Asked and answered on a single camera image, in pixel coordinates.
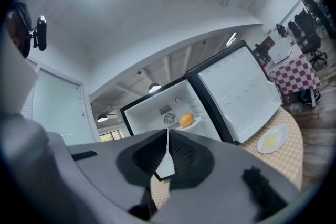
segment table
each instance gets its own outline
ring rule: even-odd
[[[298,45],[293,45],[289,57],[280,63],[275,65],[269,62],[265,71],[283,95],[309,89],[312,106],[315,107],[314,90],[320,87],[321,83]]]
[[[289,137],[285,144],[270,154],[259,153],[257,143],[260,137],[269,129],[279,124],[285,124],[289,128]],[[264,127],[241,146],[283,174],[298,190],[301,190],[303,141],[298,124],[286,110],[279,108]],[[155,176],[151,179],[152,198],[158,209],[169,199],[169,186],[169,179],[161,182]]]

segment wooden floor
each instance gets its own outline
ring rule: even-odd
[[[336,86],[336,42],[324,38],[319,50],[328,55],[327,66],[321,63],[314,67],[322,84],[321,100],[316,108],[305,105],[293,116],[304,144],[302,190],[321,182],[336,142],[336,87],[327,86]]]

